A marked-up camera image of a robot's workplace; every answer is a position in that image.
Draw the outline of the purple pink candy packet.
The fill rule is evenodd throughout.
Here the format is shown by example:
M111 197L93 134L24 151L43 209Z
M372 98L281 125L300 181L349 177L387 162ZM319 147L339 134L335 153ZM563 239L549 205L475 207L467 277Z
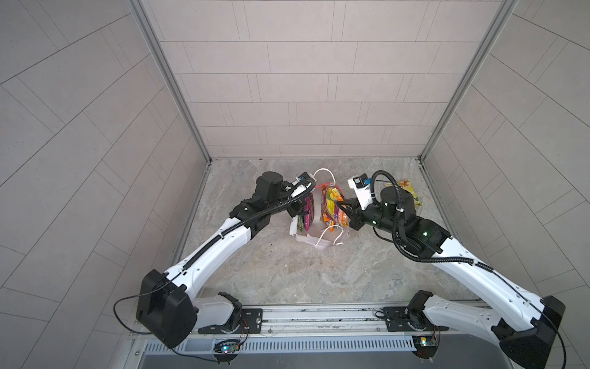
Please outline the purple pink candy packet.
M313 195L309 194L304 198L304 207L297 219L298 232L308 232L314 220L314 199Z

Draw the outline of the red paper gift bag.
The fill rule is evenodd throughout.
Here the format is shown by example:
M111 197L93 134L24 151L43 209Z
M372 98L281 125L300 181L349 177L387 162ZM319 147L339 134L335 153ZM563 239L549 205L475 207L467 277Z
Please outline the red paper gift bag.
M297 230L297 219L298 216L293 217L290 223L289 235L293 236L296 241L309 244L317 249L327 249L334 246L339 246L346 241L350 224L347 228L341 227L339 225L327 227L323 220L322 220L322 195L321 195L321 187L322 186L340 186L336 182L336 178L333 172L330 169L322 168L316 170L312 175L313 178L316 178L320 172L327 172L330 174L331 180L328 182L324 182L321 179L317 180L317 184L312 191L313 199L314 199L314 220L313 224L308 232L298 232ZM347 197L344 195L344 192L340 188L341 193L344 196L344 200Z

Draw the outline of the yellow snack packet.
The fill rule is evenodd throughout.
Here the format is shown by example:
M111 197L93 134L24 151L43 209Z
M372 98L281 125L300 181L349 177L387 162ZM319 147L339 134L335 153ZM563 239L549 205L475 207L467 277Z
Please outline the yellow snack packet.
M398 181L398 185L401 189L409 192L413 196L414 208L416 209L416 214L420 215L423 210L423 203L419 195L416 193L415 188L413 187L412 182L409 179L404 179L402 181Z

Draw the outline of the orange Fox's candy packet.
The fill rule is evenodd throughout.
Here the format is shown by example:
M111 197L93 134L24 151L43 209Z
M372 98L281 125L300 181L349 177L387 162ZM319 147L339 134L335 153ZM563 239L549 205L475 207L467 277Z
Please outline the orange Fox's candy packet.
M321 211L324 224L327 227L339 225L347 228L350 224L350 219L344 211L337 206L338 202L345 199L340 188L338 186L322 186L321 195Z

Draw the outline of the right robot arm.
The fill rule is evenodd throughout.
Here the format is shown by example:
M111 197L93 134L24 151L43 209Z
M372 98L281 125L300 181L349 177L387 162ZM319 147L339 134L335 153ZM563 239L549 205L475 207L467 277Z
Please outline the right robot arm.
M401 320L415 331L448 327L499 347L523 368L544 368L555 341L565 305L554 296L540 297L502 276L469 252L444 227L422 218L413 195L389 172L350 178L355 198L338 202L358 231L368 225L402 256L432 264L461 282L487 306L475 308L448 301L432 292L418 291Z

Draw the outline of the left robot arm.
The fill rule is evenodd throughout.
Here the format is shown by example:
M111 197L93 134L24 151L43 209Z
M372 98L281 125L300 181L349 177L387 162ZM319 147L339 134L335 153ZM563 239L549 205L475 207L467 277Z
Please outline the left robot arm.
M227 293L198 298L213 273L239 248L245 246L270 222L272 215L302 214L304 198L316 181L303 173L294 182L276 172L264 172L256 180L250 198L230 212L222 226L196 251L165 272L152 270L144 276L138 296L136 319L168 348L176 348L195 329L223 326L233 331L241 303Z

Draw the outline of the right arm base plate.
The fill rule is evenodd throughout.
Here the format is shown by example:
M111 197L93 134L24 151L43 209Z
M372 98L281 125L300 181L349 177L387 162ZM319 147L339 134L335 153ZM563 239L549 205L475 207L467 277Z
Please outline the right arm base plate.
M435 326L422 311L407 307L384 307L375 313L375 317L385 321L388 332L450 330L445 326Z

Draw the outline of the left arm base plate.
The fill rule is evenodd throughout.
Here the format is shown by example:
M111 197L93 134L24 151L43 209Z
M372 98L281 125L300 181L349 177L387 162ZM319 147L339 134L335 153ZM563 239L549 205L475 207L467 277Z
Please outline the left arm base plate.
M198 329L200 335L237 335L239 333L259 334L263 319L261 308L243 308L233 313L227 323Z

